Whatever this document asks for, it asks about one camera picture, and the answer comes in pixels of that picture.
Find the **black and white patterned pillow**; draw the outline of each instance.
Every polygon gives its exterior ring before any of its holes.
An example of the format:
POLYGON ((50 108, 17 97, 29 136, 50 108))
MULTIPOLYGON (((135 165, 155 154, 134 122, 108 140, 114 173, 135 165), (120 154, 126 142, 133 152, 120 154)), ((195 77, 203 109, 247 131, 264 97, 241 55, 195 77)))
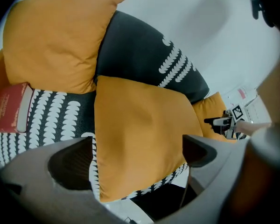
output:
POLYGON ((0 133, 0 163, 26 150, 94 133, 96 92, 82 95, 35 89, 26 133, 0 133))
POLYGON ((113 15, 101 43, 96 74, 178 91, 191 103, 209 92, 192 61, 172 41, 120 11, 113 15))
MULTIPOLYGON (((92 156, 93 156, 93 159, 92 159, 92 162, 91 162, 90 168, 89 168, 89 181, 91 183, 92 192, 93 192, 95 198, 99 201, 99 181, 98 181, 99 173, 98 173, 98 163, 97 163, 97 142, 96 142, 94 133, 88 133, 87 136, 92 137, 92 156)), ((120 200, 131 199, 133 197, 141 196, 148 192, 152 192, 152 191, 158 189, 159 187, 165 185, 166 183, 171 183, 179 174, 186 171, 188 168, 189 167, 186 163, 182 164, 177 170, 175 170, 170 175, 164 177, 162 180, 154 183, 153 185, 147 187, 146 189, 134 191, 131 194, 129 194, 128 196, 121 198, 120 200)))

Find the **book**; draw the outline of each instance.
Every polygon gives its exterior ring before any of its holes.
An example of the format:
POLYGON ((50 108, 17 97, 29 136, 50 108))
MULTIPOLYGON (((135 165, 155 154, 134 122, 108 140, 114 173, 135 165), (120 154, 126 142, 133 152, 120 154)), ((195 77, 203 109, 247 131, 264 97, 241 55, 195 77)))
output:
POLYGON ((28 83, 0 90, 0 132, 24 133, 33 90, 28 83))

